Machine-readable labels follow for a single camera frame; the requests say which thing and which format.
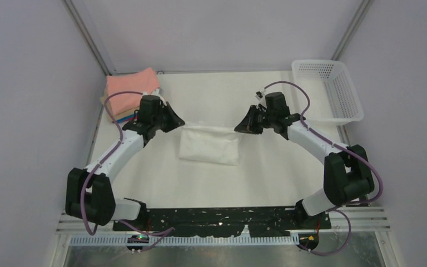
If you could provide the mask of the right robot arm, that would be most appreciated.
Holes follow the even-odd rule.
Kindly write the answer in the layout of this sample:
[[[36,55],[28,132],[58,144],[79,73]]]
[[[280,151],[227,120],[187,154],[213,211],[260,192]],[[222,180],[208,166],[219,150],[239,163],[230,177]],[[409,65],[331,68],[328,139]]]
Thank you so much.
[[[234,130],[260,135],[266,128],[301,146],[324,167],[322,188],[295,204],[294,218],[298,226],[310,228],[317,222],[318,215],[374,191],[371,170],[366,165],[366,151],[359,145],[341,150],[337,144],[319,138],[304,126],[298,113],[291,114],[281,92],[266,94],[264,105],[250,106]]]

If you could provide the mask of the white printed t-shirt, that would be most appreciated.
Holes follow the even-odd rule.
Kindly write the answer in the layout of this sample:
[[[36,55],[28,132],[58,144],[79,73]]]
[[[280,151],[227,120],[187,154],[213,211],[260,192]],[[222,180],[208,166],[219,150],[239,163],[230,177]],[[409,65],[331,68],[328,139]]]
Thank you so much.
[[[181,131],[178,156],[183,160],[236,166],[240,135],[232,128],[190,124]]]

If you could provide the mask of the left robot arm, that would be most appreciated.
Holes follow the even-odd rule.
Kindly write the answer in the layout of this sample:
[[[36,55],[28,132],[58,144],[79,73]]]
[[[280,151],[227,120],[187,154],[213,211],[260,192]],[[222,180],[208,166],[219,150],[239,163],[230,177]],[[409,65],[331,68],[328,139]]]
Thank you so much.
[[[82,169],[72,169],[67,177],[65,212],[88,223],[106,225],[127,220],[135,230],[147,226],[143,203],[116,199],[112,183],[135,154],[144,149],[157,131],[168,133],[185,125],[170,104],[159,94],[141,97],[135,118],[119,126],[119,138],[96,161]]]

